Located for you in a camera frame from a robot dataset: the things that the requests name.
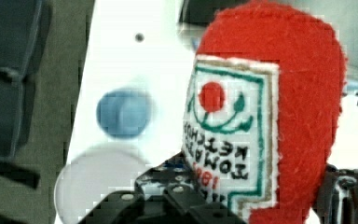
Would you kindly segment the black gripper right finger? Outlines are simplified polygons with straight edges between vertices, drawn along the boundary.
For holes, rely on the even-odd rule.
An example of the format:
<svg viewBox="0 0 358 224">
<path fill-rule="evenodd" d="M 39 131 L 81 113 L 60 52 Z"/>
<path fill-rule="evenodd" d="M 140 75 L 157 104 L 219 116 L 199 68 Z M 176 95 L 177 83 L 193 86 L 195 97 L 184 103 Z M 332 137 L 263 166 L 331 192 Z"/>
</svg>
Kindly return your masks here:
<svg viewBox="0 0 358 224">
<path fill-rule="evenodd" d="M 328 164 L 312 210 L 321 224 L 358 224 L 358 169 Z"/>
</svg>

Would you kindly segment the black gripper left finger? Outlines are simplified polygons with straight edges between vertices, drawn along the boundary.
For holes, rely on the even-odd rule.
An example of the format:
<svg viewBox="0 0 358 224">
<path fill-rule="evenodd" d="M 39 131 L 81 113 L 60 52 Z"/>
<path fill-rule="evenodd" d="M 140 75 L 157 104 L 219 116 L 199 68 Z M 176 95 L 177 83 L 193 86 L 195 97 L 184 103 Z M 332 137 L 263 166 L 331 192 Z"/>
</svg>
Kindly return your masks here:
<svg viewBox="0 0 358 224">
<path fill-rule="evenodd" d="M 135 189 L 106 196 L 78 224 L 246 224 L 220 202 L 197 192 L 179 153 L 135 180 Z"/>
</svg>

